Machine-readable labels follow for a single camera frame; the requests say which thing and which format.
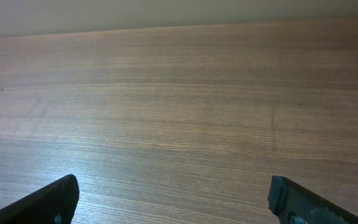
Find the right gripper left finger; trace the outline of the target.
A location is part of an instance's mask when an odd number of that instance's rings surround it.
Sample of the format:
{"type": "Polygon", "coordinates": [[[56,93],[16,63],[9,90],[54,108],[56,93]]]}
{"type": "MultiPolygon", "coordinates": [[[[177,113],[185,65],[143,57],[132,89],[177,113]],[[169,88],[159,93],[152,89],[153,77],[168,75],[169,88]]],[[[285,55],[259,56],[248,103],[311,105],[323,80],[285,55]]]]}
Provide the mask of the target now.
{"type": "Polygon", "coordinates": [[[70,224],[79,196],[77,178],[68,174],[0,209],[0,224],[70,224]]]}

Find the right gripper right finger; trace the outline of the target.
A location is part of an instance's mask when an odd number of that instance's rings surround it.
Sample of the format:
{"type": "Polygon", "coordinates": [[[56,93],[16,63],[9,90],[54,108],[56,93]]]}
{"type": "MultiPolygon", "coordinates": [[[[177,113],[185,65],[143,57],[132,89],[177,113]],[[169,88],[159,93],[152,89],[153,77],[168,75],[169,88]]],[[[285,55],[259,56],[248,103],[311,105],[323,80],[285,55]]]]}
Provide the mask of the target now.
{"type": "Polygon", "coordinates": [[[271,180],[268,208],[280,224],[358,224],[358,216],[278,175],[271,180]]]}

